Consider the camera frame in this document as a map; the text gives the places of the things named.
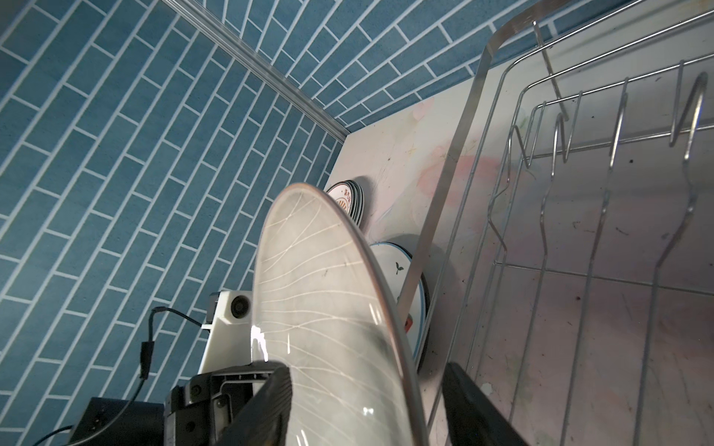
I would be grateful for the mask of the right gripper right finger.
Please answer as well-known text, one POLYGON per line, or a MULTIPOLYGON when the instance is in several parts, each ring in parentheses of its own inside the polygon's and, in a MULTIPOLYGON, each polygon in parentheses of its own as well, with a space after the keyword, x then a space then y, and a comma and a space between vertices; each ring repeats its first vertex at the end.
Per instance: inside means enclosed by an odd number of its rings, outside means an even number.
POLYGON ((442 394, 449 438, 453 445, 527 445, 464 369, 455 362, 448 362, 444 368, 442 394))

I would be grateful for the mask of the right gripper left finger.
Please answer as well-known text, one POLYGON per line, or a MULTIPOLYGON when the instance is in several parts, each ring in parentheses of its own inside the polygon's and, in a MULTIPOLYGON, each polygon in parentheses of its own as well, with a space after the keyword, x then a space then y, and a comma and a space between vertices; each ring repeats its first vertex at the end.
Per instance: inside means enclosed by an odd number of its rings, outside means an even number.
POLYGON ((292 396, 289 368, 278 365, 223 430, 216 445, 285 445, 292 396))

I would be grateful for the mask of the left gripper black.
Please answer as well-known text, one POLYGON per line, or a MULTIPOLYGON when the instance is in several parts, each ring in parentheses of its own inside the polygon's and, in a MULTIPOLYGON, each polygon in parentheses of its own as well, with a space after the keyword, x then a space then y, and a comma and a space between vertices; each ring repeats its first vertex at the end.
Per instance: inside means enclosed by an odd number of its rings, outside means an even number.
POLYGON ((216 445, 280 362, 254 362, 194 376, 165 400, 165 445, 216 445))

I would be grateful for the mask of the grey plate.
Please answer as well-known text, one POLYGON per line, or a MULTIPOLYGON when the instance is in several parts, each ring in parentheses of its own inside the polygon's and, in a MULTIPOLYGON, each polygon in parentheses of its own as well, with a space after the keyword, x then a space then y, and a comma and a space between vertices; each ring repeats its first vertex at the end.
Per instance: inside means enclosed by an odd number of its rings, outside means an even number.
POLYGON ((251 348, 290 371, 288 444, 428 443, 396 300, 360 230, 314 186, 288 186, 265 219, 251 348))

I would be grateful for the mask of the brown patterned plate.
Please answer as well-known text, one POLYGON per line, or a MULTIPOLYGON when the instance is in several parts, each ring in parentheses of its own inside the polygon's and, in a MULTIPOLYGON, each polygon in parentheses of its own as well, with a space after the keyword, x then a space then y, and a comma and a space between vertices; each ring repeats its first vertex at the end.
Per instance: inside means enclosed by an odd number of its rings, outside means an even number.
POLYGON ((364 215, 364 192, 354 180, 334 184, 327 194, 341 207, 359 227, 364 215))

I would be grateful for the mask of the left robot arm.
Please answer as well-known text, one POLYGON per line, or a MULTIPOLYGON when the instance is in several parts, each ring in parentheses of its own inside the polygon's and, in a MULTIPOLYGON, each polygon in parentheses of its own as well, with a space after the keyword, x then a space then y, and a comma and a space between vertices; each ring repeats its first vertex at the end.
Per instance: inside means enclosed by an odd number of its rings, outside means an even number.
POLYGON ((71 445, 284 445, 289 368, 256 362, 194 376, 165 403, 93 398, 71 445))

